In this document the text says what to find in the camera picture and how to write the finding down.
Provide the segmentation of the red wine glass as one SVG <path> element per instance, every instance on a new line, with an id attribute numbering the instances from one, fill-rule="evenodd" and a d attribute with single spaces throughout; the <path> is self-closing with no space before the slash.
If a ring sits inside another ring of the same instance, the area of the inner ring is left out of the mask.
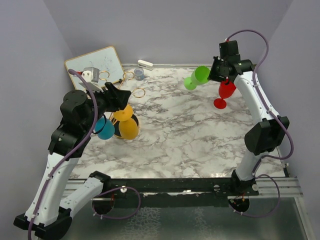
<path id="1" fill-rule="evenodd" d="M 213 105 L 217 109 L 224 109 L 227 106 L 226 99 L 231 97 L 236 90 L 234 83 L 230 82 L 229 79 L 226 79 L 220 83 L 218 94 L 219 98 L 213 101 Z"/>

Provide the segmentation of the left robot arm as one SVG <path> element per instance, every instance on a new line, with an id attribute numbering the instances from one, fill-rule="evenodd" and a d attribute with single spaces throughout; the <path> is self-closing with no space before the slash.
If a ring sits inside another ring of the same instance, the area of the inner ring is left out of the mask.
<path id="1" fill-rule="evenodd" d="M 111 190 L 109 177 L 96 172 L 79 189 L 63 198 L 70 175 L 91 139 L 97 120 L 106 112 L 124 110 L 131 92 L 112 83 L 88 98 L 82 90 L 68 92 L 60 106 L 62 119 L 51 135 L 45 172 L 28 210 L 13 224 L 42 240 L 60 240 L 74 216 L 93 197 L 106 197 Z"/>

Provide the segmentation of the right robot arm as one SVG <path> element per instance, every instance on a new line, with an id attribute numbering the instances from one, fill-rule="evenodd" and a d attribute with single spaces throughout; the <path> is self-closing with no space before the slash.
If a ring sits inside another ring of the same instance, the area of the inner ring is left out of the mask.
<path id="1" fill-rule="evenodd" d="M 213 101 L 218 109 L 227 106 L 226 99 L 239 90 L 252 116 L 254 126 L 245 134 L 245 155 L 232 172 L 229 189 L 240 196 L 255 183 L 255 174 L 263 158 L 269 158 L 288 136 L 290 121 L 280 116 L 264 93 L 256 67 L 250 60 L 240 60 L 239 55 L 213 58 L 208 75 L 210 81 L 219 82 L 219 97 Z"/>

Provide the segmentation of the green wine glass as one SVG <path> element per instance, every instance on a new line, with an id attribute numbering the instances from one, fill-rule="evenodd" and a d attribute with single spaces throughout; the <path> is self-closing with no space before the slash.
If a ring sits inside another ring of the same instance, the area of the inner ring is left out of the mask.
<path id="1" fill-rule="evenodd" d="M 206 84 L 209 79 L 210 69 L 204 65 L 197 67 L 191 74 L 191 76 L 186 77 L 183 81 L 184 87 L 192 91 L 197 86 Z"/>

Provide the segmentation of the orange wine glass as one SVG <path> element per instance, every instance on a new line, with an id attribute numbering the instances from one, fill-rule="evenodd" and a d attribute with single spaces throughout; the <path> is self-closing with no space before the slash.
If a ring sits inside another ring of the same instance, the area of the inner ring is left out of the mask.
<path id="1" fill-rule="evenodd" d="M 133 108 L 128 104 L 123 110 L 113 113 L 115 135 L 125 140 L 133 140 L 138 136 L 139 127 L 134 117 Z"/>

